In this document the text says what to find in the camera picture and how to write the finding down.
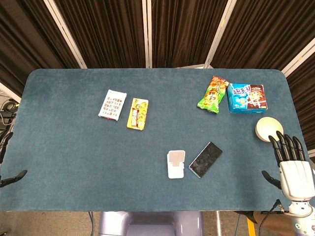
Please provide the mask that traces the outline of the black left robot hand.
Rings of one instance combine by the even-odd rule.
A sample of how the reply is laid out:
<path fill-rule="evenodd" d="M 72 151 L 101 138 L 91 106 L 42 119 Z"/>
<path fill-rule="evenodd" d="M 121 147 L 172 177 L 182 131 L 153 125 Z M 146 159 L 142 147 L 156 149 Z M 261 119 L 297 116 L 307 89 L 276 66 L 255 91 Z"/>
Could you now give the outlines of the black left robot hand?
<path fill-rule="evenodd" d="M 6 148 L 8 145 L 8 141 L 12 138 L 13 132 L 8 132 L 7 130 L 0 133 L 0 164 L 2 165 L 4 156 L 6 153 Z M 28 170 L 22 170 L 18 175 L 6 179 L 0 179 L 0 187 L 3 188 L 7 185 L 16 183 L 21 180 L 26 174 Z"/>

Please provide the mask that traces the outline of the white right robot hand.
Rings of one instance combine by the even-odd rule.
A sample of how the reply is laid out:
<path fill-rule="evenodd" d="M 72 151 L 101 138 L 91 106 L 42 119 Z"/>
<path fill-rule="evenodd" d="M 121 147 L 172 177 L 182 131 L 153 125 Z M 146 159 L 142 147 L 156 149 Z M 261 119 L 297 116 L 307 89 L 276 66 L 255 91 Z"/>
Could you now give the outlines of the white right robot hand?
<path fill-rule="evenodd" d="M 315 196 L 315 184 L 310 163 L 305 158 L 301 142 L 295 136 L 276 132 L 278 141 L 268 136 L 272 144 L 280 179 L 271 177 L 263 170 L 262 175 L 272 185 L 280 189 L 293 202 L 306 202 Z"/>

